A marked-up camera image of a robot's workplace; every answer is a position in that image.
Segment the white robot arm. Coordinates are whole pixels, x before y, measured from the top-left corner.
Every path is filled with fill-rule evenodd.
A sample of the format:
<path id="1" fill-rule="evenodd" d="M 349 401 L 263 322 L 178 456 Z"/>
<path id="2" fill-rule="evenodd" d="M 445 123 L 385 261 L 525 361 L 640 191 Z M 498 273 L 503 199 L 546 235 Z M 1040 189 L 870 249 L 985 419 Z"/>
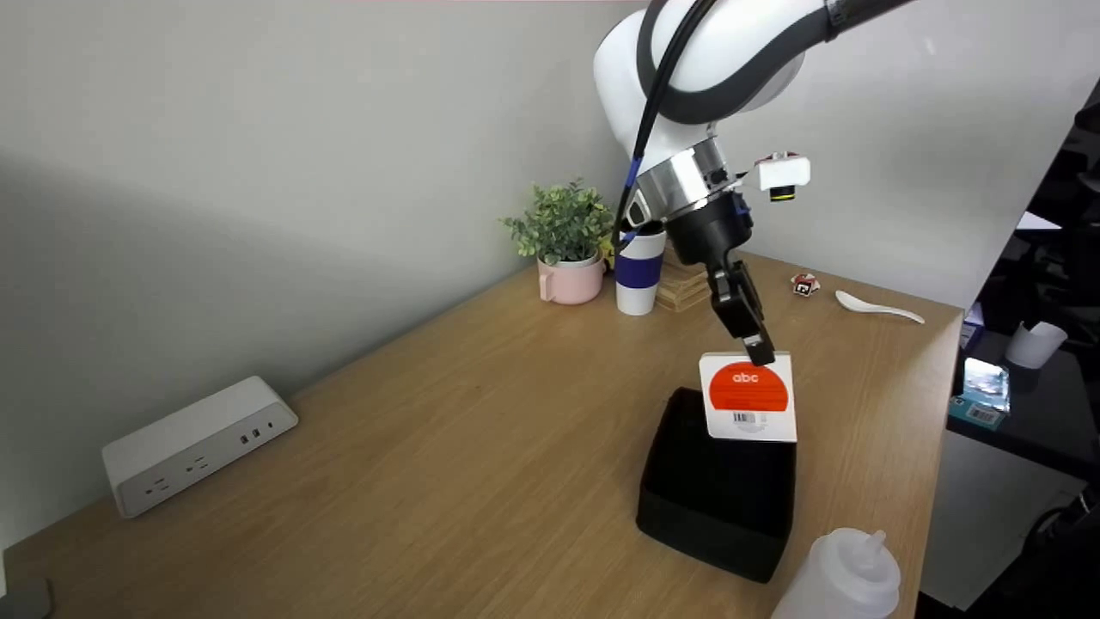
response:
<path id="1" fill-rule="evenodd" d="M 800 55 L 909 0 L 651 0 L 594 52 L 594 87 L 630 156 L 614 228 L 661 225 L 685 265 L 703 265 L 711 308 L 753 363 L 775 339 L 736 249 L 753 217 L 715 146 L 715 123 L 771 104 Z"/>

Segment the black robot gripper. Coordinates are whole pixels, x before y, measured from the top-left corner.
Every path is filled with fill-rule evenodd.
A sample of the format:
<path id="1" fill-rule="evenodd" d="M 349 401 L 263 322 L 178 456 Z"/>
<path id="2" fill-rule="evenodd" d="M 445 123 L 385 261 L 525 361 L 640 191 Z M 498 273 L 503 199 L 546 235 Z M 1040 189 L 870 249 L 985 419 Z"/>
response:
<path id="1" fill-rule="evenodd" d="M 723 325 L 747 346 L 753 363 L 775 363 L 777 350 L 762 322 L 760 293 L 742 261 L 730 253 L 753 236 L 753 217 L 739 191 L 723 191 L 698 210 L 667 220 L 667 235 L 685 265 L 704 265 L 711 308 Z"/>

